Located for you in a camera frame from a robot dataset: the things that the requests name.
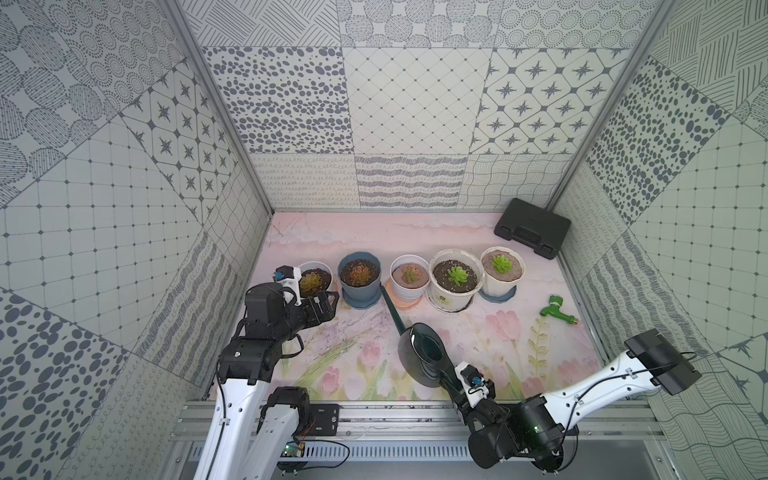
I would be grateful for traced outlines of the white pot yellow-brown succulent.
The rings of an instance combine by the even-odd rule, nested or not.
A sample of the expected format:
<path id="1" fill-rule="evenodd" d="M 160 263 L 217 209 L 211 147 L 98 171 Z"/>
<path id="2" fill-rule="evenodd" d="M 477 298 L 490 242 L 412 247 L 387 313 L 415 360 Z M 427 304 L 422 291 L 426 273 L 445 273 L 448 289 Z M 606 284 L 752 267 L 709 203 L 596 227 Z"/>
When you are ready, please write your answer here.
<path id="1" fill-rule="evenodd" d="M 316 296 L 333 286 L 331 269 L 323 262 L 305 262 L 299 266 L 299 270 L 301 272 L 299 290 L 302 298 Z"/>

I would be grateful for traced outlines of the blue-grey pot red succulent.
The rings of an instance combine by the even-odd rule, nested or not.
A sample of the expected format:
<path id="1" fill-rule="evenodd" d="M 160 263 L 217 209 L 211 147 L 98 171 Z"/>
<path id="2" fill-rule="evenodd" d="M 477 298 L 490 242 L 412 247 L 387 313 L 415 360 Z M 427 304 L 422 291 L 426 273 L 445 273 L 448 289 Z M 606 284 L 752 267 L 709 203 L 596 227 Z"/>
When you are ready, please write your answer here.
<path id="1" fill-rule="evenodd" d="M 355 309 L 367 309 L 381 297 L 381 264 L 369 252 L 346 255 L 338 265 L 342 297 Z"/>

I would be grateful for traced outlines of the white pot pink succulent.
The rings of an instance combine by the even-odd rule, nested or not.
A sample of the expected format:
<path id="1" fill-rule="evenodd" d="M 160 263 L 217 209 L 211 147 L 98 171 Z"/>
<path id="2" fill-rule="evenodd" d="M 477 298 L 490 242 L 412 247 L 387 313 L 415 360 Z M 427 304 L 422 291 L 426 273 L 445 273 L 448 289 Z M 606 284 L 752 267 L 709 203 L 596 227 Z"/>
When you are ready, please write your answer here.
<path id="1" fill-rule="evenodd" d="M 398 309 L 414 308 L 421 301 L 430 284 L 427 269 L 426 260 L 415 254 L 401 255 L 393 260 L 384 288 Z"/>

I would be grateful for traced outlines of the dark green watering can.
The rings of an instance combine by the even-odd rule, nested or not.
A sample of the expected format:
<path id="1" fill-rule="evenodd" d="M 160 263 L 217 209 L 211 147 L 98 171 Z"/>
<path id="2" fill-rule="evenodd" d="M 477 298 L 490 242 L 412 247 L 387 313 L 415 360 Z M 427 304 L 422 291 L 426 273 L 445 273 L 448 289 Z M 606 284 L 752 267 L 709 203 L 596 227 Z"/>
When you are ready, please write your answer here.
<path id="1" fill-rule="evenodd" d="M 406 372 L 425 387 L 445 389 L 451 398 L 463 394 L 455 367 L 437 332 L 422 322 L 406 327 L 386 289 L 380 290 L 399 334 L 398 357 Z"/>

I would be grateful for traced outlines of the white pot bright green succulent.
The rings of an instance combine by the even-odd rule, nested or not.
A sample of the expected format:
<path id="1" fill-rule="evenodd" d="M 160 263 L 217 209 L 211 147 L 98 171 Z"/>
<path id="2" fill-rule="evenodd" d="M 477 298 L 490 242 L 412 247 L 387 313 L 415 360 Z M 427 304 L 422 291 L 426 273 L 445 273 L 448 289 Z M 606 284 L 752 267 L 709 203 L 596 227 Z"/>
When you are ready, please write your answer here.
<path id="1" fill-rule="evenodd" d="M 480 294 L 492 303 L 504 303 L 517 293 L 518 283 L 526 273 L 523 258 L 505 247 L 486 249 L 480 257 L 485 280 Z"/>

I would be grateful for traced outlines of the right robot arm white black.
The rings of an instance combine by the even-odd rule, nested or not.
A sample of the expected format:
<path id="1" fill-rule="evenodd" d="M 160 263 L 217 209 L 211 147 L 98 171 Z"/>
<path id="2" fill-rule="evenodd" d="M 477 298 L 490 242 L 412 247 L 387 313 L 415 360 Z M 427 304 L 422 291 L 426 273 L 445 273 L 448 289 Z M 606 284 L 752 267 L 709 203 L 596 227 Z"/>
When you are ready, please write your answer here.
<path id="1" fill-rule="evenodd" d="M 594 375 L 565 389 L 538 394 L 511 406 L 483 398 L 468 440 L 473 461 L 489 469 L 503 460 L 525 458 L 546 473 L 570 465 L 564 459 L 568 433 L 590 414 L 632 395 L 664 390 L 677 395 L 702 374 L 658 330 L 625 341 L 626 350 Z"/>

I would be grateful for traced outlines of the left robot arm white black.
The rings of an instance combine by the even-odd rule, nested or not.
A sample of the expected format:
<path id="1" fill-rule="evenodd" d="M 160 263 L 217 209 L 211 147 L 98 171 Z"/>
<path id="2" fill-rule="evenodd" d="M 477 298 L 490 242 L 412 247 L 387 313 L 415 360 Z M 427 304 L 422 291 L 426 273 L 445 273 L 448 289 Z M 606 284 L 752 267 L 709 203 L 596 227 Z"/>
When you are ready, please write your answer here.
<path id="1" fill-rule="evenodd" d="M 291 356 L 283 344 L 333 320 L 339 294 L 300 296 L 288 280 L 263 283 L 245 294 L 245 315 L 219 355 L 218 395 L 194 477 L 269 479 L 285 447 L 313 426 L 303 387 L 270 389 L 277 364 Z"/>

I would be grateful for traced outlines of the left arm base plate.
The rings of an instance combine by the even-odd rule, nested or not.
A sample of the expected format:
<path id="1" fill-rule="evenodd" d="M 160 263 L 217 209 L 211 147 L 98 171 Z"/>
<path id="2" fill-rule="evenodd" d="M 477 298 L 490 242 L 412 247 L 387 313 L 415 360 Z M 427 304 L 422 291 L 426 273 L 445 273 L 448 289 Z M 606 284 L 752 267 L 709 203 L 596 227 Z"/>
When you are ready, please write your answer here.
<path id="1" fill-rule="evenodd" d="M 294 437 L 333 437 L 337 434 L 341 407 L 333 403 L 311 403 L 298 409 L 299 422 Z"/>

